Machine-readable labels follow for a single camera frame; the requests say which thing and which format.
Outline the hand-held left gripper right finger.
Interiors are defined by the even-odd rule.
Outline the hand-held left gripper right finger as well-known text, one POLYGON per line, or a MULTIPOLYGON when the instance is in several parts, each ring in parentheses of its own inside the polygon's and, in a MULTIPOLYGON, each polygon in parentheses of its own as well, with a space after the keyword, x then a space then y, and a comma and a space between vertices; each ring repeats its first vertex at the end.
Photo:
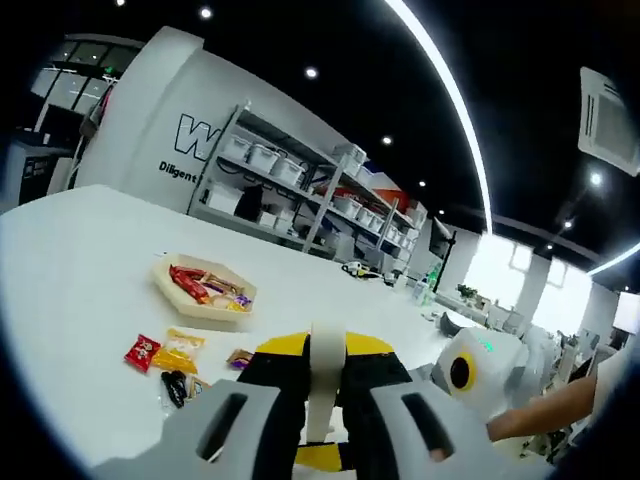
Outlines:
POLYGON ((349 332, 339 402, 360 479, 545 479, 540 458, 515 459, 478 416, 431 382, 417 382, 393 348, 349 332), (434 462, 429 451, 451 455, 434 462))

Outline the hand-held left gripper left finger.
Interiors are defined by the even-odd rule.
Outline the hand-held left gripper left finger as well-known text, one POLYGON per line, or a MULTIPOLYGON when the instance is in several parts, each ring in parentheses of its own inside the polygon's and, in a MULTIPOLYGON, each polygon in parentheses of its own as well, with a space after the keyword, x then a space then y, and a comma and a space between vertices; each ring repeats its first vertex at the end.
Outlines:
POLYGON ((95 479, 288 479, 309 394, 309 335, 256 348, 239 378, 219 380, 164 422, 159 441, 96 466, 95 479))

